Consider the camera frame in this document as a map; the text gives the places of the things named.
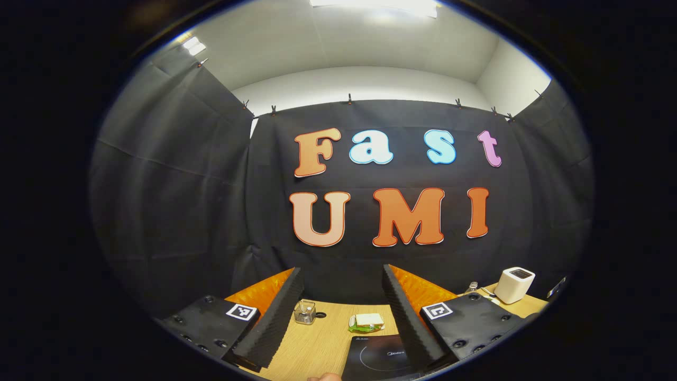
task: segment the black curtain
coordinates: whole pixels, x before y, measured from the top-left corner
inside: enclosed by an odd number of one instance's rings
[[[337,128],[333,156],[320,175],[295,178],[299,161],[294,137]],[[389,137],[393,160],[358,165],[349,159],[351,138],[377,129]],[[423,135],[444,129],[454,137],[456,160],[432,164]],[[498,141],[500,167],[485,158],[477,135],[487,130]],[[413,207],[424,188],[445,191],[441,203],[444,241],[435,245],[399,243],[374,247],[379,204],[373,192],[399,189]],[[484,237],[469,239],[473,187],[489,190]],[[291,266],[303,268],[306,296],[328,302],[385,303],[380,286],[384,263],[394,264],[453,292],[471,281],[496,282],[505,268],[522,266],[536,273],[529,293],[545,298],[563,275],[574,269],[590,221],[592,166],[586,138],[573,107],[552,82],[516,121],[474,108],[433,102],[369,100],[319,104],[264,115],[252,136],[246,179],[247,226],[253,245],[237,263],[234,284],[261,279]],[[345,191],[345,235],[331,247],[300,242],[292,229],[295,192],[318,196],[313,227],[329,228],[324,194]]]
[[[252,118],[182,47],[143,64],[105,118],[90,173],[93,223],[118,278],[156,317],[233,291],[248,244]]]

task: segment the white wall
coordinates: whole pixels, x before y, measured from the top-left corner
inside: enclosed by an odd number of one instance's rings
[[[281,75],[232,90],[249,103],[254,115],[285,108],[348,100],[399,99],[425,100],[491,110],[489,102],[474,83],[444,75],[404,68],[346,66],[322,68]]]
[[[534,90],[543,93],[549,84],[547,73],[501,38],[492,60],[477,81],[477,87],[489,103],[504,115],[517,115],[538,97]]]

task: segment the light blue letter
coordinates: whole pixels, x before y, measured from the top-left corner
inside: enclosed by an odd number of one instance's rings
[[[350,160],[357,164],[388,164],[393,153],[388,148],[388,135],[375,129],[360,131],[353,136],[353,143],[359,143],[350,149]]]
[[[424,135],[425,144],[432,148],[428,150],[428,159],[433,164],[450,164],[456,160],[456,150],[452,144],[454,137],[441,129],[429,129]]]

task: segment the orange letter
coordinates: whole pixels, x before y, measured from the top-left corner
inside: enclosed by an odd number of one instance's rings
[[[294,234],[310,246],[336,245],[345,231],[345,203],[350,200],[350,194],[329,192],[324,195],[324,200],[329,203],[331,221],[329,231],[324,234],[313,230],[313,204],[317,200],[315,193],[300,192],[289,196],[289,201],[294,205]]]
[[[473,204],[473,211],[470,228],[466,235],[468,238],[482,237],[489,232],[487,227],[487,197],[489,197],[489,191],[486,188],[470,188],[468,189],[468,197]]]
[[[320,163],[318,155],[322,155],[325,160],[331,159],[332,143],[329,140],[323,140],[318,146],[318,139],[322,138],[336,141],[341,139],[341,133],[336,128],[330,128],[301,134],[294,139],[299,143],[299,167],[294,171],[294,176],[319,175],[327,169],[326,165]]]
[[[393,235],[393,224],[405,245],[414,238],[418,225],[421,225],[421,231],[416,236],[417,244],[430,245],[444,240],[439,228],[439,208],[444,198],[444,190],[424,189],[418,196],[414,210],[409,210],[407,201],[397,189],[379,189],[374,192],[374,198],[378,200],[381,208],[378,237],[372,241],[374,246],[388,247],[397,243],[397,238]]]

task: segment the hand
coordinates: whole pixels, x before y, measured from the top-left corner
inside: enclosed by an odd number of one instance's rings
[[[341,377],[338,374],[334,373],[325,373],[322,377],[308,377],[306,381],[341,381]]]

